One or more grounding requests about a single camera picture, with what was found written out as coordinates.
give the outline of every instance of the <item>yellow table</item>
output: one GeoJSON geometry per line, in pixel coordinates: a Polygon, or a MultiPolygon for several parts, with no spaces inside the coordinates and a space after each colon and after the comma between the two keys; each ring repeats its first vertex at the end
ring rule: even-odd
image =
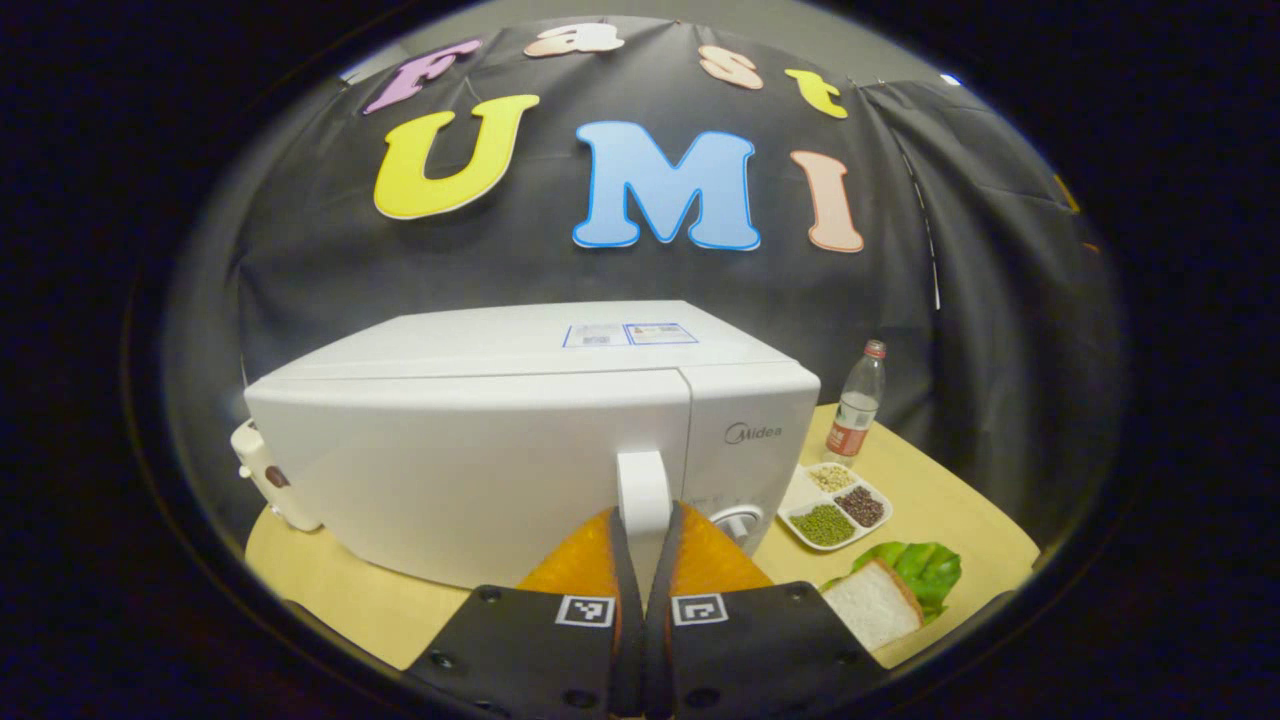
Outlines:
{"type": "MultiPolygon", "coordinates": [[[[801,465],[819,461],[835,411],[835,405],[815,409],[801,465]]],[[[846,574],[855,557],[882,542],[936,541],[959,553],[964,574],[947,596],[947,610],[922,630],[877,650],[873,655],[881,665],[892,667],[911,657],[1030,574],[1039,550],[1027,533],[887,428],[872,428],[854,471],[893,503],[893,515],[883,525],[847,547],[817,552],[774,520],[754,560],[776,583],[817,585],[846,574]]],[[[250,534],[244,560],[276,594],[401,670],[426,650],[468,594],[370,565],[326,529],[294,530],[266,509],[250,534]]]]}

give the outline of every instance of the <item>foam letter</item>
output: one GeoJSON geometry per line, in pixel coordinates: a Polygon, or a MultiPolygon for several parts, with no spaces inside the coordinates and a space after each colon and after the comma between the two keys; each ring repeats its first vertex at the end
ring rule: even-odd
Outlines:
{"type": "Polygon", "coordinates": [[[700,197],[698,222],[689,238],[699,247],[755,250],[760,233],[751,227],[746,204],[746,160],[750,142],[724,132],[704,132],[675,168],[635,123],[607,120],[577,128],[591,146],[591,196],[586,222],[573,228],[582,247],[626,247],[640,237],[627,219],[627,191],[635,196],[653,233],[671,242],[680,223],[700,197]]]}
{"type": "Polygon", "coordinates": [[[581,23],[563,26],[538,33],[540,40],[525,47],[530,58],[547,58],[566,53],[600,53],[617,50],[623,42],[618,40],[618,28],[607,23],[581,23]]]}
{"type": "Polygon", "coordinates": [[[827,113],[832,118],[845,119],[849,117],[849,110],[831,101],[832,95],[840,97],[840,91],[827,85],[822,76],[809,70],[786,70],[786,73],[796,78],[796,82],[800,83],[800,96],[814,109],[827,113]]]}
{"type": "Polygon", "coordinates": [[[698,64],[713,78],[748,90],[760,90],[764,87],[764,81],[760,79],[760,76],[751,72],[755,69],[755,63],[748,60],[745,55],[739,55],[714,45],[703,45],[698,49],[698,54],[703,56],[698,64]]]}
{"type": "Polygon", "coordinates": [[[453,120],[453,113],[431,113],[397,126],[387,133],[387,156],[374,183],[374,205],[388,218],[411,220],[457,210],[489,192],[507,173],[520,118],[534,105],[536,95],[511,95],[472,108],[471,114],[481,120],[471,161],[439,179],[424,177],[426,155],[436,132],[453,120]]]}
{"type": "Polygon", "coordinates": [[[388,105],[412,97],[419,90],[422,90],[422,82],[440,77],[444,70],[453,65],[453,60],[458,55],[472,53],[476,47],[480,47],[480,41],[468,40],[404,63],[396,70],[396,78],[387,85],[378,100],[365,108],[365,114],[376,113],[388,105]]]}
{"type": "Polygon", "coordinates": [[[813,227],[809,241],[823,250],[858,252],[863,249],[863,236],[854,229],[849,217],[849,196],[841,178],[847,172],[844,163],[817,152],[797,150],[791,159],[804,168],[813,196],[813,227]]]}

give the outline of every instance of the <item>lettuce leaf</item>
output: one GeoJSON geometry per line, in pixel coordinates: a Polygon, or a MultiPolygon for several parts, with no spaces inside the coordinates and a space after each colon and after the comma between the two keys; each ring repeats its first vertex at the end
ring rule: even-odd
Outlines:
{"type": "Polygon", "coordinates": [[[915,593],[915,600],[924,611],[924,624],[937,620],[947,609],[942,601],[960,580],[960,556],[936,542],[902,543],[884,542],[868,550],[854,560],[849,573],[832,578],[822,584],[822,591],[844,580],[863,569],[873,559],[879,557],[893,569],[906,587],[915,593]]]}

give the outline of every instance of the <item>bottle label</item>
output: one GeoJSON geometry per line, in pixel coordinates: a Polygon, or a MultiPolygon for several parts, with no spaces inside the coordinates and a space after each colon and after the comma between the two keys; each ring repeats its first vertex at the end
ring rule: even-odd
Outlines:
{"type": "Polygon", "coordinates": [[[836,410],[836,421],[831,424],[827,433],[827,450],[846,457],[858,455],[867,438],[867,430],[872,428],[876,419],[874,410],[858,410],[852,405],[841,401],[836,410]]]}

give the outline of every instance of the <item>white tray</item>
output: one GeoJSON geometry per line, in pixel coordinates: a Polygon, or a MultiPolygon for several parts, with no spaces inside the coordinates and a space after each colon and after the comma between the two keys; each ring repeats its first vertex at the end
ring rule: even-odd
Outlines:
{"type": "Polygon", "coordinates": [[[796,465],[795,471],[791,474],[791,484],[787,486],[787,493],[782,498],[782,505],[778,506],[778,519],[782,520],[782,524],[786,525],[787,529],[791,530],[791,533],[800,542],[817,550],[818,552],[832,552],[835,550],[845,547],[846,544],[854,541],[859,541],[867,537],[876,528],[883,525],[884,521],[888,520],[891,515],[893,515],[893,503],[891,503],[888,498],[884,497],[884,493],[876,489],[874,486],[864,480],[861,475],[859,475],[858,473],[836,462],[818,462],[815,465],[809,465],[808,468],[801,468],[800,465],[796,465]],[[852,478],[854,482],[837,489],[836,492],[824,492],[809,477],[809,470],[817,470],[824,466],[841,468],[844,471],[849,473],[849,475],[852,478]],[[881,519],[877,520],[876,524],[869,528],[858,524],[856,520],[849,516],[849,512],[845,512],[844,507],[836,505],[836,497],[840,497],[847,492],[852,492],[852,489],[856,487],[865,487],[868,491],[870,491],[873,498],[884,505],[884,514],[881,515],[881,519]],[[849,520],[849,524],[854,527],[854,534],[846,541],[828,546],[815,544],[810,542],[809,538],[804,537],[804,533],[801,533],[799,529],[796,529],[795,525],[791,524],[791,516],[805,515],[818,505],[829,505],[835,507],[837,511],[840,511],[840,515],[844,519],[849,520]]]}

